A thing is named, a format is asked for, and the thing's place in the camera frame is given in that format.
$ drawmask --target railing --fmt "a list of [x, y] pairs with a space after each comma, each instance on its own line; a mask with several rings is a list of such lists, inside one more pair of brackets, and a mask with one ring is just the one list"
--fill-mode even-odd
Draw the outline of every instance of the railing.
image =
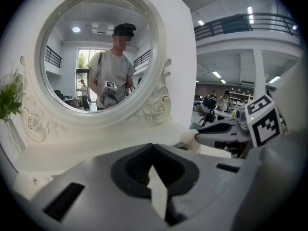
[[245, 31], [277, 31], [298, 36], [296, 22], [288, 16], [273, 13], [236, 14], [195, 27], [196, 41], [220, 34]]
[[148, 61], [150, 59], [150, 56], [151, 56], [151, 50], [148, 50], [141, 57], [137, 58], [137, 60], [134, 61], [135, 68], [144, 63], [145, 61]]
[[54, 52], [48, 45], [45, 51], [45, 61], [60, 68], [62, 57]]

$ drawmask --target round mirror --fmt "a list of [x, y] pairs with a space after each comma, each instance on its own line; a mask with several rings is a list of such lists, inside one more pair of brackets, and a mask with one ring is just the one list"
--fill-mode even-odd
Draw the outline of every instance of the round mirror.
[[112, 108], [139, 86], [151, 58], [151, 30], [124, 0], [86, 0], [66, 11], [46, 45], [49, 92], [66, 108]]

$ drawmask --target gray t-shirt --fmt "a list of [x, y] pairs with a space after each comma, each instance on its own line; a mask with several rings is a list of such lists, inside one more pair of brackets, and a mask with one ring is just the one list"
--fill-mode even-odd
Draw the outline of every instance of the gray t-shirt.
[[[125, 99], [125, 84], [127, 76], [136, 72], [133, 65], [125, 55], [115, 56], [110, 50], [103, 52], [102, 61], [99, 64], [100, 53], [96, 53], [88, 63], [88, 67], [97, 73], [97, 84], [103, 90], [106, 81], [114, 82], [117, 87], [116, 97], [119, 102]], [[101, 98], [97, 96], [96, 105], [105, 108]]]

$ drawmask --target black cap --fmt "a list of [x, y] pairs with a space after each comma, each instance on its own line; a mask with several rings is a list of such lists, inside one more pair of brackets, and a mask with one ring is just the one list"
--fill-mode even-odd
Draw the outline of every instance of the black cap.
[[136, 27], [134, 24], [124, 23], [117, 25], [114, 29], [114, 34], [117, 34], [119, 36], [130, 36], [133, 37], [135, 34], [133, 31], [136, 30]]

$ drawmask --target white column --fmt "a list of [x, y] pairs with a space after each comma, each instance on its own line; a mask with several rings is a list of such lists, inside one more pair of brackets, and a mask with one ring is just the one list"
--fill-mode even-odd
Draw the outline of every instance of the white column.
[[255, 91], [254, 100], [258, 99], [265, 93], [265, 75], [264, 65], [261, 49], [254, 49], [254, 58], [256, 65], [256, 80], [255, 80]]

